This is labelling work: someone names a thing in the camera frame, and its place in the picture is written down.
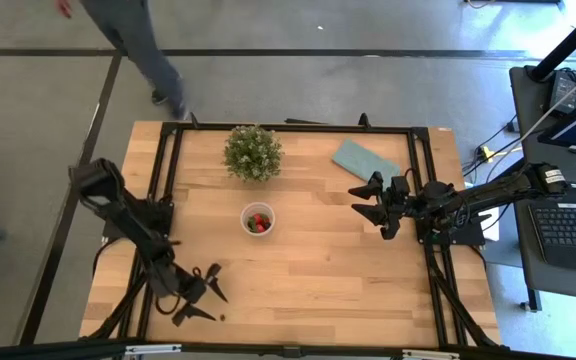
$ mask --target gray floor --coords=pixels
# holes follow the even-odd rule
[[[554,5],[404,0],[153,0],[166,48],[384,48],[547,52],[570,25]],[[74,2],[0,0],[0,47],[107,48]],[[280,122],[287,117],[354,124],[455,129],[461,158],[514,114],[510,60],[175,57],[200,121]],[[66,167],[80,151],[108,58],[0,58],[0,346],[15,342],[20,319],[63,201]],[[576,68],[576,63],[569,64]],[[168,120],[153,107],[132,63],[122,61],[94,157],[118,164],[132,123]],[[491,142],[498,149],[512,138]],[[480,173],[483,181],[486,171]],[[38,340],[77,336],[101,223],[78,209]],[[545,310],[524,313],[520,269],[490,266],[503,342],[513,349],[576,355],[576,298],[544,294]],[[187,355],[187,358],[218,358]],[[252,356],[233,356],[252,358]]]

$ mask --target white bowl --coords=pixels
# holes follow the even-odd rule
[[[254,233],[248,229],[246,222],[248,221],[248,218],[253,216],[254,214],[264,214],[268,216],[268,219],[270,220],[270,227],[268,228],[268,230],[262,233]],[[266,203],[259,203],[259,202],[250,203],[241,212],[240,222],[241,227],[244,228],[244,231],[246,233],[252,236],[264,236],[267,235],[272,230],[273,227],[275,227],[275,212],[272,211],[270,205]]]

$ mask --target white cable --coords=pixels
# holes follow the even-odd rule
[[[481,9],[482,7],[486,7],[486,6],[488,6],[489,4],[494,3],[495,0],[486,0],[486,3],[483,4],[483,5],[480,5],[480,6],[475,6],[475,5],[473,5],[473,3],[472,3],[470,0],[466,0],[466,2],[467,2],[468,5],[470,5],[470,7],[473,8],[473,9]]]
[[[550,109],[548,109],[548,111],[546,111],[539,120],[537,120],[537,122],[535,123],[535,125],[533,125],[521,138],[519,138],[519,141],[517,142],[517,144],[515,144],[515,146],[513,146],[510,150],[508,150],[507,153],[505,153],[501,159],[499,159],[497,161],[497,163],[492,167],[492,169],[490,169],[490,172],[488,173],[488,177],[486,177],[486,183],[488,183],[490,181],[490,176],[492,175],[492,173],[495,171],[495,169],[497,168],[497,166],[506,158],[506,156],[508,156],[513,150],[515,150],[517,147],[521,146],[522,142],[524,140],[526,140],[526,138],[532,134],[532,132],[539,126],[539,124],[541,124],[542,121],[546,120],[546,118],[548,117],[548,115],[550,115],[551,112],[553,112],[553,110],[555,110],[555,108],[557,108],[559,105],[561,105],[561,103],[564,102],[564,100],[566,100],[568,98],[568,96],[572,95],[572,94],[576,94],[576,86],[574,88],[572,88],[566,95],[564,95],[564,97],[562,97],[561,99],[559,99],[559,101],[557,101],[557,103],[555,105],[553,105]]]

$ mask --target wooden tabletop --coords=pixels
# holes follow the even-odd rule
[[[137,197],[146,194],[160,128],[158,122],[137,122],[133,128],[122,173],[126,187]],[[428,274],[413,222],[402,219],[397,237],[382,240],[379,229],[350,207],[361,200],[347,190],[365,182],[331,160],[342,141],[350,138],[407,169],[405,136],[279,132],[276,136],[285,152],[281,174],[256,184],[228,176],[222,165],[228,135],[226,131],[184,131],[170,236],[182,242],[175,247],[175,261],[187,270],[194,266],[205,270],[213,262],[223,267],[219,281],[229,302],[208,292],[197,306],[218,319],[223,315],[224,320],[193,318],[176,327],[170,315],[161,315],[153,307],[147,338],[231,344],[437,346]],[[461,187],[452,131],[432,128],[430,135],[437,177]],[[418,149],[423,154],[420,144]],[[239,222],[243,207],[255,201],[270,204],[276,214],[274,229],[262,238],[246,235]],[[488,336],[499,341],[481,259],[468,247],[454,246],[451,251],[461,300]],[[133,253],[133,245],[121,241],[101,256],[81,335],[93,332],[123,296]],[[133,334],[141,301],[137,304]],[[168,308],[172,299],[163,299],[161,304]],[[445,299],[443,308],[454,343]]]

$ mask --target green plant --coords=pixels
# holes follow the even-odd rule
[[[281,143],[259,125],[237,126],[226,140],[224,164],[244,181],[267,181],[279,175]]]

